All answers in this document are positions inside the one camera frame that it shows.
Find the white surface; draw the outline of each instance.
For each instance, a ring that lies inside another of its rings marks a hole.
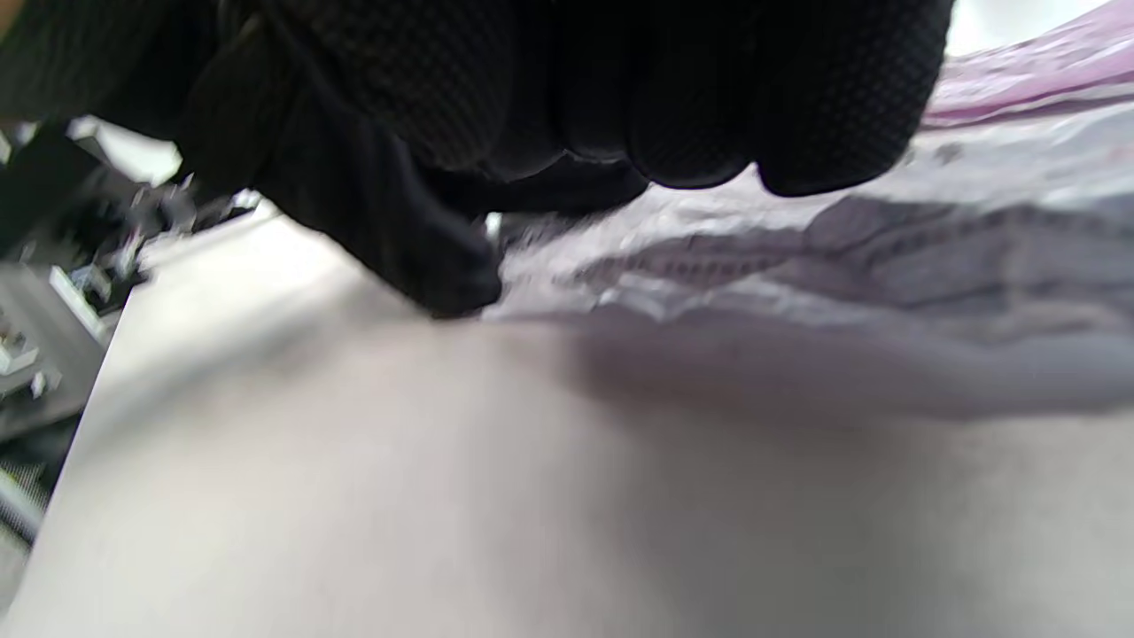
[[[1128,342],[439,326],[247,228],[130,300],[3,636],[1134,631]]]

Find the textured glove fabric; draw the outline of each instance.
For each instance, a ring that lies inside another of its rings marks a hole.
[[[25,1],[0,42],[0,116],[87,114],[138,66],[178,1]]]
[[[502,165],[514,178],[566,146],[699,188],[755,162],[782,195],[892,167],[936,82],[953,6],[274,1],[327,52],[353,102],[431,165]]]

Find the blurry object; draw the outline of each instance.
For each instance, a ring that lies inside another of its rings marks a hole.
[[[145,280],[138,254],[147,240],[212,228],[254,204],[209,195],[189,175],[158,186],[137,182],[93,133],[73,138],[67,126],[53,125],[10,136],[20,142],[0,171],[0,255],[62,267],[107,314]]]
[[[947,60],[924,122],[956,126],[1132,95],[1134,0],[1111,0],[1026,42]]]
[[[37,467],[43,490],[62,469],[109,338],[62,270],[0,265],[0,460]]]

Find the black glove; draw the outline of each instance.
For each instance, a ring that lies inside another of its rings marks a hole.
[[[265,0],[415,155],[514,178],[562,147],[782,195],[903,154],[953,0]]]
[[[260,190],[437,316],[500,295],[497,254],[476,223],[484,213],[586,214],[649,185],[625,163],[570,158],[515,182],[423,168],[327,80],[327,59],[289,24],[251,11],[204,19],[201,6],[187,0],[170,15],[146,62],[98,112],[176,139],[198,187]]]

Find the pink cloth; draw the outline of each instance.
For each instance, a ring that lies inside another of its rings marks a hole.
[[[1134,96],[1134,0],[1112,0],[1033,40],[947,61],[925,124],[1126,96]]]

